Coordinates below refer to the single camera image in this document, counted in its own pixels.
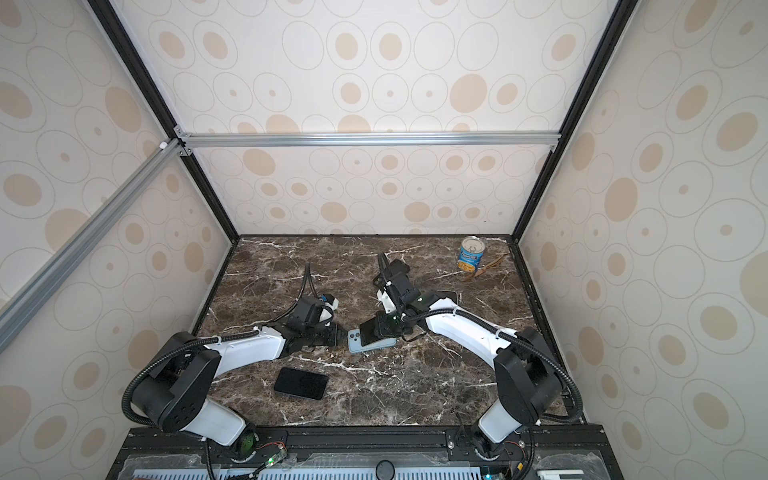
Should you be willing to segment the black smartphone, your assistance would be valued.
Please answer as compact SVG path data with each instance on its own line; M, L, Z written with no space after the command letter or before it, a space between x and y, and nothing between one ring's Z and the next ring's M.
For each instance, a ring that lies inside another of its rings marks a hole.
M327 375L283 367L277 375L273 390L292 397L319 401L324 397L328 383Z
M398 334L394 333L387 323L381 326L380 322L375 319L370 319L361 324L359 330L362 345L398 337Z

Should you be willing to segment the light blue cased phone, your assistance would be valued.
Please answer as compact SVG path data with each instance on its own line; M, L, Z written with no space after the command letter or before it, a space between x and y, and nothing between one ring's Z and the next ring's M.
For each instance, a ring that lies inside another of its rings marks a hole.
M459 304L459 294L455 291L437 291L436 295L441 299L450 299L455 304Z

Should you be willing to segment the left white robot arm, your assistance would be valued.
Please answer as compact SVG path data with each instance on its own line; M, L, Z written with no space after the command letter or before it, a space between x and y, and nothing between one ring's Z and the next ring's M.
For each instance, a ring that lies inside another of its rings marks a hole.
M232 370L286 358L304 348L335 347L346 331L334 322L338 300L303 296L280 318L228 336L173 335L129 382L121 398L127 419L165 433L186 432L248 456L253 426L209 397L213 381Z

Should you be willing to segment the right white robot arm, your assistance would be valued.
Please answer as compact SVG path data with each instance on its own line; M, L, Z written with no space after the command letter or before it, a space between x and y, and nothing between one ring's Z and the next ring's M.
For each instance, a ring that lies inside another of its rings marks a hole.
M442 335L474 353L494 371L498 399L472 427L477 450L494 451L507 437L547 420L577 423L583 398L567 370L553 358L534 328L517 331L493 324L460 307L444 293L422 292L410 267L377 255L373 279L382 309L360 326L360 342L416 339L414 329Z

